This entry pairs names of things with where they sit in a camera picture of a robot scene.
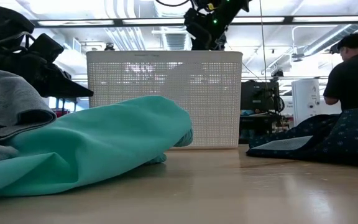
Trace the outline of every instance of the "ceiling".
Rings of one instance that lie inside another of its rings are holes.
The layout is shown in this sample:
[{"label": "ceiling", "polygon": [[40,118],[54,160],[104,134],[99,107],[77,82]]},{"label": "ceiling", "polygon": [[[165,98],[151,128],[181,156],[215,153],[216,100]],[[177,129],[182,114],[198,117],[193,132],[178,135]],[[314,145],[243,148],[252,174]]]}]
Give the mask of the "ceiling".
[{"label": "ceiling", "polygon": [[[161,0],[175,4],[183,0]],[[250,13],[238,16],[322,16],[356,15],[358,1],[354,0],[262,0],[250,2]],[[108,19],[180,17],[190,7],[169,8],[153,0],[0,0],[0,6],[22,13],[29,19]],[[327,41],[330,32],[344,30],[339,26],[230,26],[227,31],[226,50],[244,54],[243,78],[263,79],[265,74],[282,69],[286,77],[327,76],[341,59],[338,55],[322,54],[324,49],[313,49],[309,57],[294,62],[291,55]],[[36,29],[34,35],[47,33],[66,51],[57,64],[69,71],[75,80],[86,84],[86,59],[89,50],[102,50],[106,43],[114,42],[118,50],[189,50],[189,36],[182,27],[124,27],[124,28],[59,28]],[[290,95],[292,80],[282,80],[280,89]],[[322,88],[326,79],[321,80]]]}]

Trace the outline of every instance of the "man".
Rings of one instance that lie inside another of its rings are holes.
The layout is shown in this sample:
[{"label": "man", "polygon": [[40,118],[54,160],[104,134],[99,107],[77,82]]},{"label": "man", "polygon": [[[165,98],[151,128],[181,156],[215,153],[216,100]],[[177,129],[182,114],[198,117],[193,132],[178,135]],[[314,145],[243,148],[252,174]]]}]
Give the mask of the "man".
[{"label": "man", "polygon": [[344,37],[337,45],[343,62],[329,74],[324,92],[328,105],[341,102],[341,109],[358,108],[358,33]]}]

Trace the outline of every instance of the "white mesh crate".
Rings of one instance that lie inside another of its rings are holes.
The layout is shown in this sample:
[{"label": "white mesh crate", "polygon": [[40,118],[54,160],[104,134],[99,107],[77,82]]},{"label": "white mesh crate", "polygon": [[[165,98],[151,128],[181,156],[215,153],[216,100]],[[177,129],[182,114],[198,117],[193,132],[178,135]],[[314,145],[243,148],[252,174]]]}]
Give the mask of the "white mesh crate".
[{"label": "white mesh crate", "polygon": [[240,52],[88,52],[89,106],[162,95],[187,110],[198,148],[238,146]]}]

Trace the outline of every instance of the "light wooden tabletop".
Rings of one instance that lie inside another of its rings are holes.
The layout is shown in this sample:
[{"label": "light wooden tabletop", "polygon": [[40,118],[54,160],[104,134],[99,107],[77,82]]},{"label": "light wooden tabletop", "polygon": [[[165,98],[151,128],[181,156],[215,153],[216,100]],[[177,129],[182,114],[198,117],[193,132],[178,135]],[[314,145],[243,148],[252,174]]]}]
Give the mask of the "light wooden tabletop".
[{"label": "light wooden tabletop", "polygon": [[358,223],[358,167],[170,151],[165,164],[60,195],[0,199],[0,224]]}]

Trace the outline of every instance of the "teal cloth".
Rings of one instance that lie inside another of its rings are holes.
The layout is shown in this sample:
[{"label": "teal cloth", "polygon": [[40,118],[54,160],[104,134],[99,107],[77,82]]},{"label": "teal cloth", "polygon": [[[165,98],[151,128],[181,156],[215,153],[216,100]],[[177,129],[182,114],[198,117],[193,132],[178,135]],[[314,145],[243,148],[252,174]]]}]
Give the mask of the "teal cloth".
[{"label": "teal cloth", "polygon": [[0,161],[0,196],[59,193],[163,162],[190,132],[189,114],[161,96],[68,114],[8,142],[20,155]]}]

